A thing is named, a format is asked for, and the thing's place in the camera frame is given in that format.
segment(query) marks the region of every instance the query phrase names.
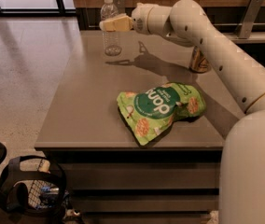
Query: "green chip bag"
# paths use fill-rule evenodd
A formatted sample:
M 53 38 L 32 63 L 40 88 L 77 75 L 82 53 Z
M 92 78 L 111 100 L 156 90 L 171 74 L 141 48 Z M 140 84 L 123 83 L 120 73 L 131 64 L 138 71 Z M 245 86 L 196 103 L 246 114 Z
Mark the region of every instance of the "green chip bag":
M 121 92 L 117 101 L 120 113 L 141 146 L 156 138 L 173 122 L 198 117 L 206 108 L 198 90 L 173 82 L 145 93 Z

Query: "bottle cap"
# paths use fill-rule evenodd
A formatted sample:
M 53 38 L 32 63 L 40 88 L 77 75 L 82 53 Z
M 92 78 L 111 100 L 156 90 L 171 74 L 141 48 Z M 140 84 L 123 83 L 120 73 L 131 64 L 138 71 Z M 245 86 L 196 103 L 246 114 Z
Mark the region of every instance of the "bottle cap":
M 111 3 L 113 3 L 113 0 L 105 0 L 105 3 L 106 4 L 111 4 Z

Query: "table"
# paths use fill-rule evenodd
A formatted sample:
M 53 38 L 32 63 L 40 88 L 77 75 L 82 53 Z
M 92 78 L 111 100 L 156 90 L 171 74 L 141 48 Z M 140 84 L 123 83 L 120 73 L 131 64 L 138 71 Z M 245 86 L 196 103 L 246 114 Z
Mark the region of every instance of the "table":
M 119 56 L 107 57 L 100 31 L 81 32 L 35 149 L 62 165 L 74 202 L 91 223 L 200 223 L 217 209 L 221 149 L 244 114 L 213 69 L 188 70 L 193 48 L 135 32 L 122 33 L 121 44 Z M 202 91 L 207 109 L 140 147 L 121 119 L 117 96 L 168 81 Z

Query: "gray tabletop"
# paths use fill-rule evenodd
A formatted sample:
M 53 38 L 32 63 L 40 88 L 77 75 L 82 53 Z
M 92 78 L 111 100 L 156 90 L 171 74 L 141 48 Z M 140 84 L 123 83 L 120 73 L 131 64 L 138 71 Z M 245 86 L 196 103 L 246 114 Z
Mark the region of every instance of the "gray tabletop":
M 107 57 L 100 31 L 81 32 L 35 148 L 140 148 L 121 119 L 116 99 L 122 91 L 144 92 L 168 81 L 202 91 L 207 109 L 194 121 L 176 122 L 148 147 L 222 147 L 244 114 L 213 69 L 204 74 L 188 70 L 193 48 L 134 31 L 121 34 L 121 45 L 119 56 Z

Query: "black headphones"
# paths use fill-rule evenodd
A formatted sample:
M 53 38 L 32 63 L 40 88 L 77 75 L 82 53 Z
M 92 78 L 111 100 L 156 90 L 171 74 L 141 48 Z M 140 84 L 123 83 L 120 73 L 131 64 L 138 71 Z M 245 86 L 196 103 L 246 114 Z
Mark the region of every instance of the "black headphones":
M 22 161 L 33 159 L 47 160 L 39 156 L 17 157 L 9 161 L 0 176 L 0 207 L 6 212 L 18 211 L 28 216 L 50 217 L 61 211 L 63 197 L 66 189 L 65 172 L 58 163 L 50 161 L 58 169 L 57 172 L 45 173 L 39 171 L 23 171 L 20 168 Z M 23 183 L 25 180 L 41 180 L 49 182 L 59 188 L 55 205 L 49 208 L 35 209 L 28 204 L 29 191 Z

